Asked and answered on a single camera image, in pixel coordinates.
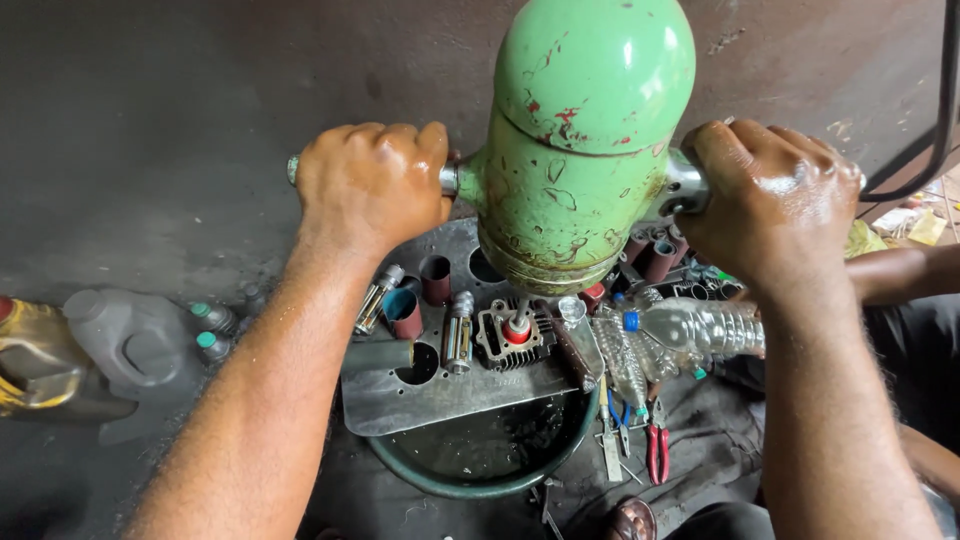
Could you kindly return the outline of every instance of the red-handled pliers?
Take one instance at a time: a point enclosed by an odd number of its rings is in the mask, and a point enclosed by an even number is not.
[[[647,470],[654,485],[666,482],[670,475],[669,439],[666,412],[660,398],[656,398],[650,407],[650,425],[647,426]]]

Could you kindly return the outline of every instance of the green bottle cap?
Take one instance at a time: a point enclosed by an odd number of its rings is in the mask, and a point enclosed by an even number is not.
[[[216,342],[217,342],[217,336],[213,335],[212,331],[201,332],[201,334],[197,336],[197,345],[200,345],[204,349],[213,345]]]
[[[190,312],[198,317],[206,317],[210,314],[210,304],[206,302],[198,302],[190,306]]]

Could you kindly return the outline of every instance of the right hand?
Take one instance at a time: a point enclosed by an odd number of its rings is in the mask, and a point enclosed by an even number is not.
[[[301,234],[377,262],[400,243],[442,225],[446,128],[367,123],[323,132],[300,154]]]
[[[820,139],[753,120],[709,122],[684,145],[711,193],[703,213],[676,216],[693,249],[754,289],[810,269],[843,271],[863,177],[854,163]]]

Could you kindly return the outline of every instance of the pliers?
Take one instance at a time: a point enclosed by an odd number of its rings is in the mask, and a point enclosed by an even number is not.
[[[660,398],[650,407],[650,425],[647,426],[647,470],[650,482],[661,485],[670,475],[670,431],[666,428],[666,412]]]
[[[613,392],[607,388],[607,407],[610,409],[615,427],[620,431],[620,444],[623,445],[623,454],[630,458],[630,404],[624,400],[623,416],[617,414],[616,409],[613,408]]]

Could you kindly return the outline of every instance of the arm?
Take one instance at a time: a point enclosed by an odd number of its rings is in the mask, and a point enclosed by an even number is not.
[[[844,271],[859,169],[817,139],[752,121],[707,124],[688,143],[712,198],[677,222],[763,311],[763,484],[777,537],[937,537]]]
[[[900,440],[913,470],[954,508],[960,508],[960,456],[907,426],[900,426]]]
[[[300,155],[303,218],[282,286],[214,378],[125,538],[293,538],[333,392],[373,272],[443,223],[446,132],[364,124]]]
[[[847,261],[847,273],[865,306],[904,304],[960,292],[960,244],[897,248]]]

